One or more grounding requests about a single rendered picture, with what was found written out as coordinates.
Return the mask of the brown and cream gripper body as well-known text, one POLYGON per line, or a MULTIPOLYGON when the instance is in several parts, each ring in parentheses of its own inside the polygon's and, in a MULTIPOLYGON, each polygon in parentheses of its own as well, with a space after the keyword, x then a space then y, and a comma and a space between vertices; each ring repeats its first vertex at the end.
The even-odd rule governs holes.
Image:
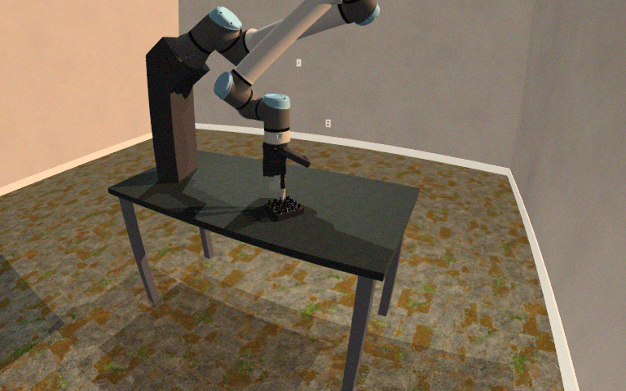
POLYGON ((281 148, 287 147, 287 143, 279 144, 279 145, 273 145, 269 143, 267 143, 267 145, 264 145, 264 144, 266 143, 263 142, 263 145, 262 145, 263 176, 274 177, 275 175, 280 175, 280 173, 282 173, 282 167, 284 167, 285 169, 285 174, 284 174, 285 176, 287 157, 283 157, 281 154, 278 154, 278 153, 281 152, 281 148), (281 148, 278 148, 278 147, 281 147, 281 148))

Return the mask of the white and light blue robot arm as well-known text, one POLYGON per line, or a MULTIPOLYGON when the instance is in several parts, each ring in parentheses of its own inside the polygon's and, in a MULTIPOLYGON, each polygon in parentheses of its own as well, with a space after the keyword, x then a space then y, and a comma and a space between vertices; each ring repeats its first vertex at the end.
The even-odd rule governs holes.
POLYGON ((262 97, 251 85, 295 40, 344 24, 365 26, 379 12, 377 0, 303 0, 284 19, 243 31, 231 11, 216 7, 175 38, 173 48, 191 68, 201 68, 214 50, 233 63, 236 67, 216 80, 214 93, 245 119, 264 121, 264 142, 279 145, 290 141, 289 97, 262 97))

